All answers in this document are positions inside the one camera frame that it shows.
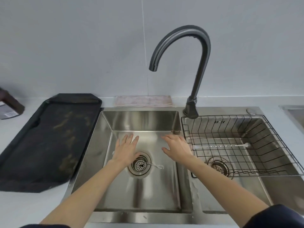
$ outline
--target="faucet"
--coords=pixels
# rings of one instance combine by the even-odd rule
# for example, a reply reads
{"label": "faucet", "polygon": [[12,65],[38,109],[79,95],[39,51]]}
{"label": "faucet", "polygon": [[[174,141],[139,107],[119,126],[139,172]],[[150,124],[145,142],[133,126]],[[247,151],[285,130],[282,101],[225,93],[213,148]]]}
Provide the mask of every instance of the faucet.
{"label": "faucet", "polygon": [[185,25],[171,31],[156,46],[151,57],[149,70],[153,72],[157,71],[159,60],[161,59],[161,56],[165,50],[173,42],[183,37],[197,38],[203,47],[202,57],[196,73],[192,92],[187,99],[186,108],[183,110],[184,114],[188,116],[188,118],[196,119],[199,116],[196,110],[197,93],[204,76],[211,49],[211,43],[207,32],[196,25]]}

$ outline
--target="wire basket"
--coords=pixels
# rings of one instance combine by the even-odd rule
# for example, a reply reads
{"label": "wire basket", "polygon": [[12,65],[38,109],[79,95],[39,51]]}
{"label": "wire basket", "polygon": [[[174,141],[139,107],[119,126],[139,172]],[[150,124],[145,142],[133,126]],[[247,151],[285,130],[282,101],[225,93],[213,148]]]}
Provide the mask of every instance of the wire basket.
{"label": "wire basket", "polygon": [[228,177],[304,175],[263,115],[182,117],[182,126],[194,155]]}

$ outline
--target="forearm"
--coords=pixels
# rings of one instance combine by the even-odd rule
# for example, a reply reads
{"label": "forearm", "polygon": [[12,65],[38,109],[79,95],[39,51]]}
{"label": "forearm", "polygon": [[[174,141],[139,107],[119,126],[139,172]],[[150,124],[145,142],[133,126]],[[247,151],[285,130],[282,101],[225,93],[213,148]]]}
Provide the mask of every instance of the forearm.
{"label": "forearm", "polygon": [[253,215],[268,208],[258,197],[199,158],[189,157],[185,166],[205,185],[238,226],[243,227]]}
{"label": "forearm", "polygon": [[41,224],[63,224],[71,228],[84,227],[108,186],[123,169],[123,165],[109,161],[104,168],[43,219]]}

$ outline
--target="white countertop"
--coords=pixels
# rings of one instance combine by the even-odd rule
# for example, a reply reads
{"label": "white countertop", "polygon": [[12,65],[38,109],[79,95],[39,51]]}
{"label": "white countertop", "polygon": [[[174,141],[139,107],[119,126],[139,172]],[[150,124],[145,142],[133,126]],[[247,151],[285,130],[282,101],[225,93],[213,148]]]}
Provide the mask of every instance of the white countertop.
{"label": "white countertop", "polygon": [[[113,98],[101,98],[103,107],[112,107]],[[173,98],[174,106],[185,106],[187,98]],[[19,99],[25,106],[25,112],[16,118],[0,120],[0,153],[6,148],[21,130],[33,113],[44,101],[44,98]],[[279,136],[285,142],[298,161],[304,166],[304,134],[293,124],[279,105],[304,105],[304,96],[281,97],[200,97],[198,107],[211,106],[258,106]],[[17,228],[30,223],[39,223],[62,200],[67,185],[63,184],[48,191],[34,193],[0,192],[1,227]],[[157,224],[116,224],[88,223],[89,227],[103,228],[154,228],[185,227],[189,225],[157,225]]]}

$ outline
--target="black tray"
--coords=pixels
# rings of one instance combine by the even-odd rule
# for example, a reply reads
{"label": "black tray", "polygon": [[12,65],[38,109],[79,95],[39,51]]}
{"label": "black tray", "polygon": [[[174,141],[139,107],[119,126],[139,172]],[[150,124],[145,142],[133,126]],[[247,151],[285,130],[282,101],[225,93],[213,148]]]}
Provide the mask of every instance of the black tray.
{"label": "black tray", "polygon": [[69,181],[101,104],[92,94],[44,101],[0,155],[0,191],[38,193]]}

